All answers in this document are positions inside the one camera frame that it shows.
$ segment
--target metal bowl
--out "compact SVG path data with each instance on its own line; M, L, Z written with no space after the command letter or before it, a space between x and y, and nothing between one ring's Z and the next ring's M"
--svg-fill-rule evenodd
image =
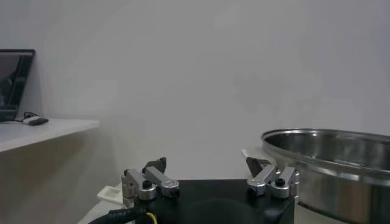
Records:
M324 129L273 130L263 148L301 173L300 204L350 223L390 223L390 137Z

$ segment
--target white plastic part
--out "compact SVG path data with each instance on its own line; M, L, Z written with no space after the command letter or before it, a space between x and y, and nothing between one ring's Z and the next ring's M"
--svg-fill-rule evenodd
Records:
M102 201L107 201L116 205L123 206L122 189L120 186L121 185L116 187L104 187L99 193L97 193L97 198Z

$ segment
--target black screw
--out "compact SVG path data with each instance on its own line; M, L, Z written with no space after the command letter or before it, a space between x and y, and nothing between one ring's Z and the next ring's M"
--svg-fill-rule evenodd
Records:
M284 181L284 179L279 178L279 179L275 180L275 185L277 187L283 187L285 184L286 184L286 182Z
M152 185L153 185L153 183L151 181L149 181L149 180L144 180L142 182L142 188L143 189L149 189L149 188L152 187Z

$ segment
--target white wall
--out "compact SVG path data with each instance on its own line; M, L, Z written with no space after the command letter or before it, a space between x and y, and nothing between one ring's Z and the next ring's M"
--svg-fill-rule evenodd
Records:
M239 149L272 128L390 134L388 9L387 0L2 0L0 47L38 51L24 108L101 120L104 138L91 138L114 159L97 170L167 156L176 178L239 178Z

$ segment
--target white table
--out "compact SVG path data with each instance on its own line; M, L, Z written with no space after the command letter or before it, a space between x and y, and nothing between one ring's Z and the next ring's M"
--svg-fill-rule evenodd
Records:
M28 126L15 121L1 122L0 152L86 131L98 126L99 121L74 119L49 119L48 123L39 126Z

